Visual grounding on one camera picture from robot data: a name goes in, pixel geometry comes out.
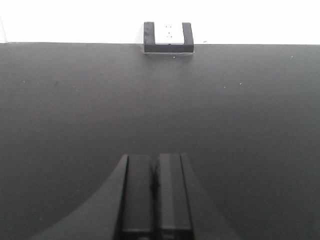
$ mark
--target black bracket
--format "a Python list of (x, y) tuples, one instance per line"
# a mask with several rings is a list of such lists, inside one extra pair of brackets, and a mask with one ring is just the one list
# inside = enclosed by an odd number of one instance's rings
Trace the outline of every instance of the black bracket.
[(182, 23), (184, 44), (156, 44), (155, 23), (147, 21), (144, 23), (144, 52), (146, 53), (193, 53), (194, 38), (191, 24)]
[(31, 240), (241, 240), (185, 154), (124, 155), (78, 209)]

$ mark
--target black surface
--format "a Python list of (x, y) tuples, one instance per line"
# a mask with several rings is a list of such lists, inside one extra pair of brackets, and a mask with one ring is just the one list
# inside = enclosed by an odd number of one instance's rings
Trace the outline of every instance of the black surface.
[(126, 184), (124, 155), (103, 185), (77, 210), (30, 240), (117, 240)]
[(245, 240), (320, 238), (320, 47), (0, 44), (0, 235), (80, 206), (123, 153), (189, 156)]
[(123, 240), (151, 240), (154, 231), (153, 172), (147, 155), (130, 155), (122, 220)]
[(185, 154), (183, 179), (195, 240), (241, 240), (200, 185)]

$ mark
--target white outlet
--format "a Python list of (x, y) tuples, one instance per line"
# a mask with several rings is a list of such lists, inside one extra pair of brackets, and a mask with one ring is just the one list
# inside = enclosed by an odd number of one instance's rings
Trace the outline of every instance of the white outlet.
[(182, 22), (179, 23), (154, 23), (155, 44), (179, 44), (185, 43), (184, 30)]

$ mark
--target white wall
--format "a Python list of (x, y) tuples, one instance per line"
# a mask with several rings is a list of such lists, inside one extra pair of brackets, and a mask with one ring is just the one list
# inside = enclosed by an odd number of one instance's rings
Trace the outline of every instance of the white wall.
[(143, 22), (168, 20), (196, 44), (320, 44), (319, 0), (3, 0), (0, 15), (8, 42), (142, 43)]
[(6, 43), (7, 42), (7, 38), (6, 38), (6, 34), (5, 34), (5, 29), (4, 26), (2, 24), (2, 20), (0, 17), (0, 43)]

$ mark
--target black table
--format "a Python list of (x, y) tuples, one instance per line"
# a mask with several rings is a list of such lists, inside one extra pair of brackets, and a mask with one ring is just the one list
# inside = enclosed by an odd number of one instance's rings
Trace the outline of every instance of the black table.
[(320, 238), (320, 46), (0, 44), (0, 235), (80, 206), (122, 154), (187, 153), (246, 240)]

